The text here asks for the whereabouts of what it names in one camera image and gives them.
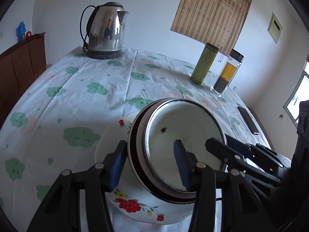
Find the table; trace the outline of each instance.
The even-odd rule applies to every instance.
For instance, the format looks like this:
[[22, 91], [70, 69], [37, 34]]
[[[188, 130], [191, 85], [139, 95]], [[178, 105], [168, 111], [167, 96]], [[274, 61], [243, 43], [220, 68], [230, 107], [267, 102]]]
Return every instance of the table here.
[[[108, 124], [160, 98], [181, 97], [206, 107], [223, 132], [243, 143], [269, 144], [260, 131], [252, 135], [237, 106], [245, 107], [230, 88], [222, 97], [190, 81], [194, 65], [164, 55], [123, 49], [114, 60], [95, 60], [76, 48], [47, 69], [17, 102], [0, 131], [0, 205], [20, 232], [26, 231], [50, 186], [64, 169], [87, 170]], [[85, 140], [80, 127], [86, 130]], [[173, 231], [180, 224], [133, 221], [111, 208], [115, 231]]]

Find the black phone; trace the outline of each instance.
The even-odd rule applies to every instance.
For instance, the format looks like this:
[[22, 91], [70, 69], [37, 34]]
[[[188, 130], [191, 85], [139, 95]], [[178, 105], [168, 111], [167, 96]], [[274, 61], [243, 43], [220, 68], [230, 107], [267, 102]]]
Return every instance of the black phone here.
[[252, 132], [252, 134], [259, 135], [259, 130], [257, 129], [256, 125], [254, 124], [252, 118], [250, 117], [247, 110], [243, 107], [238, 107], [238, 110], [243, 117], [244, 121], [246, 122], [247, 126], [249, 127], [249, 130]]

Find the blue thermos flask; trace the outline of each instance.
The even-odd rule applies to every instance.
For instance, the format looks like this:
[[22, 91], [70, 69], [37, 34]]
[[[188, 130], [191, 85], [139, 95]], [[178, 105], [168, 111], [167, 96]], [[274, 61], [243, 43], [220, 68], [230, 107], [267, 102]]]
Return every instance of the blue thermos flask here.
[[21, 22], [19, 27], [16, 29], [16, 36], [18, 37], [18, 42], [25, 40], [25, 32], [26, 32], [26, 26], [24, 22]]

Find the white wall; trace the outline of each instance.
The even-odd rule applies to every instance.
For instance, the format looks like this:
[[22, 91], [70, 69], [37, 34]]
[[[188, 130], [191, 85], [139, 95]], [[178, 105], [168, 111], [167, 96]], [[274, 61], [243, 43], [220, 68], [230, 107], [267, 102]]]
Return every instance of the white wall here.
[[[79, 20], [83, 9], [108, 1], [120, 2], [130, 11], [126, 21], [124, 47], [158, 52], [196, 64], [204, 45], [170, 31], [180, 0], [36, 0], [33, 29], [45, 31], [47, 63], [54, 63], [82, 44]], [[85, 13], [83, 28], [92, 9]], [[276, 45], [267, 32], [272, 12], [283, 30]], [[232, 86], [251, 106], [271, 78], [282, 50], [289, 39], [293, 19], [283, 0], [253, 0], [235, 49], [245, 56], [243, 66]], [[222, 63], [215, 62], [212, 71], [220, 71]]]
[[0, 22], [0, 54], [17, 43], [16, 29], [24, 21], [26, 30], [32, 30], [32, 13], [35, 0], [15, 0]]
[[254, 105], [253, 110], [263, 123], [276, 152], [292, 159], [297, 137], [296, 127], [284, 112], [283, 105], [293, 92], [309, 54], [309, 33], [302, 23], [293, 27], [293, 36], [280, 65], [267, 89]]

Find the kettle spout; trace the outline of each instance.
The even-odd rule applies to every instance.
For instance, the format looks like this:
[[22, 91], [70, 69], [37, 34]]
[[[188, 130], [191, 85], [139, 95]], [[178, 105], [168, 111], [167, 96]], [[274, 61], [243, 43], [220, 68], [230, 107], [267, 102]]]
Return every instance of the kettle spout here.
[[120, 26], [123, 26], [129, 12], [128, 11], [117, 11], [117, 13], [119, 17]]

